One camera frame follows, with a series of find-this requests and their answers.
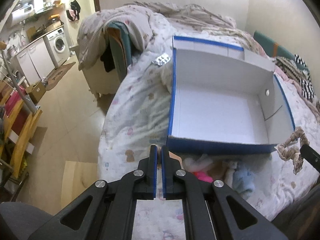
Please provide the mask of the beige lace scrunchie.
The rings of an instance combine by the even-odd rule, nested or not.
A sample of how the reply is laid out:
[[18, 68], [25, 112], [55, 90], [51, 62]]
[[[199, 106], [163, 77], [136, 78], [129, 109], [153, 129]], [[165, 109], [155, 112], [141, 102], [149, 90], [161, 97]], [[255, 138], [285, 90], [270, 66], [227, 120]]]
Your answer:
[[274, 147], [281, 160], [292, 160], [294, 175], [297, 175], [303, 168], [304, 158], [301, 155], [300, 149], [304, 145], [309, 146], [310, 141], [307, 139], [304, 130], [298, 126], [290, 135], [289, 139]]

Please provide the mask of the pink round sponge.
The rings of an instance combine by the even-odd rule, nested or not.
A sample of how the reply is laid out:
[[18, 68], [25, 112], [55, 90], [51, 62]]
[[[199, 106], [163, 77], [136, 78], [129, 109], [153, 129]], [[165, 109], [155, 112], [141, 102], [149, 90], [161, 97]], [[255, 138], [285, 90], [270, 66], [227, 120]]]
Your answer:
[[208, 174], [206, 174], [206, 172], [202, 172], [202, 171], [193, 172], [193, 175], [195, 175], [198, 180], [205, 181], [208, 183], [213, 182], [213, 178], [211, 176], [209, 176]]

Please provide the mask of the light blue fluffy scrunchie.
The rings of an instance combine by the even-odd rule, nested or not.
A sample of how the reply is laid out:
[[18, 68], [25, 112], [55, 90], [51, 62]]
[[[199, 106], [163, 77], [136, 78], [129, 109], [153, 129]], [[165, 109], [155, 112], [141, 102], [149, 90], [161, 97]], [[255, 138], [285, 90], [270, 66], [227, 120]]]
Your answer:
[[254, 178], [251, 171], [247, 168], [241, 168], [234, 172], [232, 188], [242, 198], [248, 199], [255, 191]]

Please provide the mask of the black white striped cloth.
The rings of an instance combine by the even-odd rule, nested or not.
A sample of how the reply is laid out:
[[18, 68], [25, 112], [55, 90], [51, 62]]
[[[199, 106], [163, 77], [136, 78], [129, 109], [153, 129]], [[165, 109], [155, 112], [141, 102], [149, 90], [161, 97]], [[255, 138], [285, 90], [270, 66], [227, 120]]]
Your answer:
[[300, 79], [302, 96], [304, 96], [304, 98], [307, 100], [312, 101], [316, 94], [311, 82], [310, 70], [308, 69], [304, 60], [298, 54], [295, 54], [295, 63], [303, 73], [303, 77]]

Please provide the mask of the floral white bed quilt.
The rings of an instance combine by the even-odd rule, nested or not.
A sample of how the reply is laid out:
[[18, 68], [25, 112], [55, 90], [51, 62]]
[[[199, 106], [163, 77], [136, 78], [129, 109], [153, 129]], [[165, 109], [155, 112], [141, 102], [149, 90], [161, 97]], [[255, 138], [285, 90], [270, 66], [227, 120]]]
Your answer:
[[[158, 67], [152, 61], [162, 53], [171, 54], [173, 35], [225, 42], [265, 56], [262, 46], [250, 34], [236, 28], [193, 26], [160, 14], [153, 16], [150, 25], [153, 38], [146, 50], [133, 58], [105, 118], [98, 176], [106, 181], [118, 180], [136, 169], [152, 144], [165, 144], [172, 65]], [[213, 179], [225, 180], [231, 188], [234, 172], [247, 168], [253, 174], [255, 191], [245, 200], [269, 220], [300, 203], [319, 178], [309, 163], [294, 175], [291, 162], [281, 160], [277, 152], [228, 159], [199, 155], [185, 159], [183, 165], [188, 171], [203, 171]]]

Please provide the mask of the blue and white cardboard box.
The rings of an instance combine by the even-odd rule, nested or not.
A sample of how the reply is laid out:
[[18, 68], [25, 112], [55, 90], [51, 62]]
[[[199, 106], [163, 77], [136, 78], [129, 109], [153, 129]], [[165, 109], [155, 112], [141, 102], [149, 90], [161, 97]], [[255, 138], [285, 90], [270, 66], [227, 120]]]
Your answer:
[[294, 132], [271, 60], [200, 38], [174, 36], [172, 45], [171, 152], [271, 153]]

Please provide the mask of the teal headboard cushion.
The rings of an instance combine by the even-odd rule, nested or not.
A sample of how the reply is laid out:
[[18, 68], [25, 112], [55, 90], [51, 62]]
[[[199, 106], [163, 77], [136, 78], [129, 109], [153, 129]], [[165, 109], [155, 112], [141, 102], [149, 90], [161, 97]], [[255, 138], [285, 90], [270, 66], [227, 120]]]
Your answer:
[[306, 71], [308, 74], [310, 73], [310, 70], [308, 69], [307, 65], [298, 54], [292, 54], [286, 48], [277, 44], [274, 40], [257, 30], [254, 32], [253, 38], [262, 46], [265, 53], [269, 57], [281, 56], [289, 60], [293, 60], [294, 63], [296, 63], [298, 69]]

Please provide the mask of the silver pill blister pack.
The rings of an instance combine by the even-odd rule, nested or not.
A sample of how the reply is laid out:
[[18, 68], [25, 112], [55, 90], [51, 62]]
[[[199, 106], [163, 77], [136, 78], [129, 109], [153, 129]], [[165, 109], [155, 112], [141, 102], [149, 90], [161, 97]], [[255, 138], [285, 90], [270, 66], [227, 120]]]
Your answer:
[[152, 61], [153, 64], [157, 66], [163, 66], [171, 60], [171, 57], [167, 53], [163, 53]]

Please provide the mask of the brown floor mat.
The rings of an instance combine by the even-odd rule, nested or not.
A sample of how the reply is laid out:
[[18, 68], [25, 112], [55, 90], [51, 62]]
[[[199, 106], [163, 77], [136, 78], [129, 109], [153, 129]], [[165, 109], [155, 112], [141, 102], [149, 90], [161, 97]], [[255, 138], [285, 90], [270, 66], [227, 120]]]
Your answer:
[[59, 68], [54, 69], [54, 71], [47, 78], [46, 91], [52, 90], [74, 65], [75, 62], [71, 62], [68, 64], [63, 64]]

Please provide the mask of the yellow wooden chair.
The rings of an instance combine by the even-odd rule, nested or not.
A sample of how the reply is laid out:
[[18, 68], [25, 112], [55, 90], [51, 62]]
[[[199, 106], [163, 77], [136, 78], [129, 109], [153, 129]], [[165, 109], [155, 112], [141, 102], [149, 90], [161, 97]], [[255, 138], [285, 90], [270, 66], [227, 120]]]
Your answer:
[[1, 106], [4, 114], [3, 141], [1, 142], [1, 168], [8, 168], [12, 178], [19, 178], [25, 169], [25, 155], [32, 154], [30, 143], [42, 114], [40, 107], [32, 113], [20, 95], [5, 81], [1, 81]]

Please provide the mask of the small brown cardboard box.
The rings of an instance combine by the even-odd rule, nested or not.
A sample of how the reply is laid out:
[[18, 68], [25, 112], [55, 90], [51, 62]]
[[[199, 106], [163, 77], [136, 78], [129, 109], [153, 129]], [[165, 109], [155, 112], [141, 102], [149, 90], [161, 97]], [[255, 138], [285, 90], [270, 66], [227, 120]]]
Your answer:
[[46, 88], [41, 81], [28, 86], [25, 90], [26, 93], [30, 96], [32, 102], [35, 104], [39, 103], [46, 92]]

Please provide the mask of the white washing machine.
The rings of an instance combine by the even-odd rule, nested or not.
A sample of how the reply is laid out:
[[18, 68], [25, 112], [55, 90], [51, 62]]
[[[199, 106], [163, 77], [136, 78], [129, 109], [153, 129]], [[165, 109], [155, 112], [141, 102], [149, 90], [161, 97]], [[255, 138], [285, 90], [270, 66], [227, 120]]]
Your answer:
[[63, 27], [49, 32], [43, 39], [54, 67], [59, 68], [70, 57], [69, 45]]

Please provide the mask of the white kitchen cabinet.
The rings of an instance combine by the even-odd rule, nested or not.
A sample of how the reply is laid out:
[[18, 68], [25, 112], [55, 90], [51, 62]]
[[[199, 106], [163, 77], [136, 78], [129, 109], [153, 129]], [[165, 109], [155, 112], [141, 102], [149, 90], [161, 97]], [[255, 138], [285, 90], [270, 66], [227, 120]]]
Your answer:
[[39, 38], [10, 59], [29, 85], [43, 81], [55, 68], [43, 38]]

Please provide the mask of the grey patterned blanket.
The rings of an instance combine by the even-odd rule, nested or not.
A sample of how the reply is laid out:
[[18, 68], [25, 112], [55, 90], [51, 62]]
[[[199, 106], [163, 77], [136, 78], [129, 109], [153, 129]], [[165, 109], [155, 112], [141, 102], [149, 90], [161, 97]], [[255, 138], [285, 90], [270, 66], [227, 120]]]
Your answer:
[[79, 70], [93, 67], [103, 61], [110, 72], [114, 64], [109, 62], [112, 38], [121, 46], [128, 45], [143, 51], [153, 37], [151, 19], [161, 14], [167, 19], [183, 20], [193, 26], [236, 28], [235, 19], [214, 14], [196, 4], [176, 5], [159, 2], [132, 2], [114, 9], [104, 9], [82, 20], [78, 29]]

